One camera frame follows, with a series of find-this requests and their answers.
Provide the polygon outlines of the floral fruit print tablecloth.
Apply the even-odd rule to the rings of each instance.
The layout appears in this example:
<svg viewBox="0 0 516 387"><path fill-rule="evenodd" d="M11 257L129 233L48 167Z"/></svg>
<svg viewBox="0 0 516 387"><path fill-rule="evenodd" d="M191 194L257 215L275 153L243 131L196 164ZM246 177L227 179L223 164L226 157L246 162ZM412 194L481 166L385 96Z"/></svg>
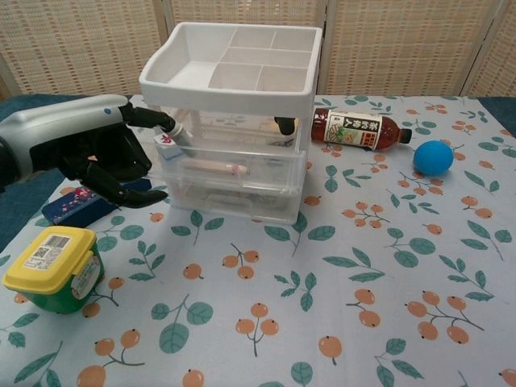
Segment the floral fruit print tablecloth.
<svg viewBox="0 0 516 387"><path fill-rule="evenodd" d="M516 387L516 135L466 97L320 96L412 129L387 152L313 143L297 220L161 202L93 225L78 312L2 286L0 387ZM438 140L449 170L415 150Z"/></svg>

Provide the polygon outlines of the white mahjong tile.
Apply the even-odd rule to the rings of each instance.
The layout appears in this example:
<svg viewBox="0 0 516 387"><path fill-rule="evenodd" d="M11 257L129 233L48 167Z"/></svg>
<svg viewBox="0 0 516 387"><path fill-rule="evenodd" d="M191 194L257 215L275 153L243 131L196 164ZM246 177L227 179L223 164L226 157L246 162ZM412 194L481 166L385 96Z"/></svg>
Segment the white mahjong tile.
<svg viewBox="0 0 516 387"><path fill-rule="evenodd" d="M165 133L155 135L154 142L157 151L165 160L171 160L183 154L181 148Z"/></svg>

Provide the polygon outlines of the brown tea bottle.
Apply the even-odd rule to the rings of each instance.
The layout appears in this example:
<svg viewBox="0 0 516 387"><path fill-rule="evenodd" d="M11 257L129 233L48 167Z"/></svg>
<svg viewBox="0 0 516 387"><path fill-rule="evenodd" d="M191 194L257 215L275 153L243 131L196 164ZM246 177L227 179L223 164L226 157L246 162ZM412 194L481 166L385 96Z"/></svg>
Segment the brown tea bottle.
<svg viewBox="0 0 516 387"><path fill-rule="evenodd" d="M394 144L408 144L412 139L412 131L378 114L316 108L311 127L311 139L318 142L382 150Z"/></svg>

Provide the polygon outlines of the white plastic drawer organizer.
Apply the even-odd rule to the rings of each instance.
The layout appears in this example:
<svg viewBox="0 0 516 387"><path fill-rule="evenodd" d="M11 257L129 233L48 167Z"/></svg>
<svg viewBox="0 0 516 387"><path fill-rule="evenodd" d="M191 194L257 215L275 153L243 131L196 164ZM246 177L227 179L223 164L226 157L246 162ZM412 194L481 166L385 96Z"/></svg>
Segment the white plastic drawer organizer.
<svg viewBox="0 0 516 387"><path fill-rule="evenodd" d="M144 105L181 123L192 147L274 145L307 162L321 40L318 27L180 23L140 74ZM294 118L295 132L282 135L275 117ZM141 135L152 160L159 134Z"/></svg>

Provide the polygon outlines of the woven bamboo folding screen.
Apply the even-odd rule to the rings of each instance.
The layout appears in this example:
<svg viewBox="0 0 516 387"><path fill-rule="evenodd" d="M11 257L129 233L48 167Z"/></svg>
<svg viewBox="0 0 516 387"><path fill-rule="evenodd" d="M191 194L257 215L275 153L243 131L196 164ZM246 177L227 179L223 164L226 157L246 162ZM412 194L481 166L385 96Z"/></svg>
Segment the woven bamboo folding screen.
<svg viewBox="0 0 516 387"><path fill-rule="evenodd" d="M0 0L0 101L136 94L182 22L321 27L320 94L516 97L516 0Z"/></svg>

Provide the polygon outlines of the clear plastic drawer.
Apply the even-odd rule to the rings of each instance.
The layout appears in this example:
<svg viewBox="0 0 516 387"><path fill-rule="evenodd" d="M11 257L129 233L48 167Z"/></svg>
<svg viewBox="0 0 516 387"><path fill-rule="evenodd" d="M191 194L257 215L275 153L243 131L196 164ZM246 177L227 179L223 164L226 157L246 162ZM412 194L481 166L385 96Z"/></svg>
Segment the clear plastic drawer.
<svg viewBox="0 0 516 387"><path fill-rule="evenodd" d="M302 195L244 192L234 189L206 188L195 184L166 182L171 205L239 216L269 223L294 223L298 218Z"/></svg>

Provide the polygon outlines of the clear drawer holding pen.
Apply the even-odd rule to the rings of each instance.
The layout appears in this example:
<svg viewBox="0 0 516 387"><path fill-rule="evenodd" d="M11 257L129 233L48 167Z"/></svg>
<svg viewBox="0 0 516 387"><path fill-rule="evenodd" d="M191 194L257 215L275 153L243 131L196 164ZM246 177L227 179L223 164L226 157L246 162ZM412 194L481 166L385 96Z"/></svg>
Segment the clear drawer holding pen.
<svg viewBox="0 0 516 387"><path fill-rule="evenodd" d="M183 147L183 154L165 160L154 149L151 174L155 178L218 189L235 189L258 193L295 194L303 186L306 152L274 145L199 141ZM183 160L210 160L241 164L250 169L246 175L207 173L186 169Z"/></svg>

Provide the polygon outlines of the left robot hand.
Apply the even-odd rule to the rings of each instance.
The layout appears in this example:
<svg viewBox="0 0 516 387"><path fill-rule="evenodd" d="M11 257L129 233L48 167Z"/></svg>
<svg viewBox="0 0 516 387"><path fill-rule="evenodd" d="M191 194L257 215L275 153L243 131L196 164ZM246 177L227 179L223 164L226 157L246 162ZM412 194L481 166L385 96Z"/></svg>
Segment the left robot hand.
<svg viewBox="0 0 516 387"><path fill-rule="evenodd" d="M133 127L159 128L181 149L193 145L188 132L170 115L135 107L117 94L19 110L0 122L0 137L19 167L15 183L59 169L116 206L142 208L167 195L125 186L145 177L152 167Z"/></svg>

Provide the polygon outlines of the blue ball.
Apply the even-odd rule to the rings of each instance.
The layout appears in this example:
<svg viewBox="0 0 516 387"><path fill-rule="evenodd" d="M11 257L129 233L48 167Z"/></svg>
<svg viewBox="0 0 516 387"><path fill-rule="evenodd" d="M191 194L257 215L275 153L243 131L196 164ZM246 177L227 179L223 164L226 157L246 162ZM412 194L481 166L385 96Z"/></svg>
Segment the blue ball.
<svg viewBox="0 0 516 387"><path fill-rule="evenodd" d="M440 176L452 166L454 154L452 149L438 140L421 144L414 153L414 168L427 176Z"/></svg>

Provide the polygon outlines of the wooden pen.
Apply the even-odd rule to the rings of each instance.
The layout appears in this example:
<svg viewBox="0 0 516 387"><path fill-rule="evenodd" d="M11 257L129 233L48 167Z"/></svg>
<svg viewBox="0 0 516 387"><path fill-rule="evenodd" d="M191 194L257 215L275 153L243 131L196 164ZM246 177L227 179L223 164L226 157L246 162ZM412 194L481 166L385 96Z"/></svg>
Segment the wooden pen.
<svg viewBox="0 0 516 387"><path fill-rule="evenodd" d="M250 169L241 164L210 161L210 160L183 160L181 166L186 169L199 170L207 173L230 174L232 176L246 175Z"/></svg>

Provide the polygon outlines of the navy blue floral box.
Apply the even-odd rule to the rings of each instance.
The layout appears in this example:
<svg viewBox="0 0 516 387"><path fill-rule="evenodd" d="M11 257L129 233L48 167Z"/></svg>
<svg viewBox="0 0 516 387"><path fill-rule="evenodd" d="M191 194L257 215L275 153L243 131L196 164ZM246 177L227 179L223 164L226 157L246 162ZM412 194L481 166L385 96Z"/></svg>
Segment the navy blue floral box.
<svg viewBox="0 0 516 387"><path fill-rule="evenodd" d="M87 227L118 208L80 186L43 206L42 214L53 226Z"/></svg>

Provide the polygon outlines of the green tub with yellow lid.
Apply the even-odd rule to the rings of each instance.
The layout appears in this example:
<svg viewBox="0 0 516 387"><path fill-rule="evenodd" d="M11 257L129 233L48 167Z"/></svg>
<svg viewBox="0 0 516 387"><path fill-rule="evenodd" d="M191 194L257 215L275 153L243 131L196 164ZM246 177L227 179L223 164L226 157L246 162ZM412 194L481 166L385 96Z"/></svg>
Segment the green tub with yellow lid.
<svg viewBox="0 0 516 387"><path fill-rule="evenodd" d="M103 273L94 231L53 226L25 248L2 284L42 310L71 314L85 305Z"/></svg>

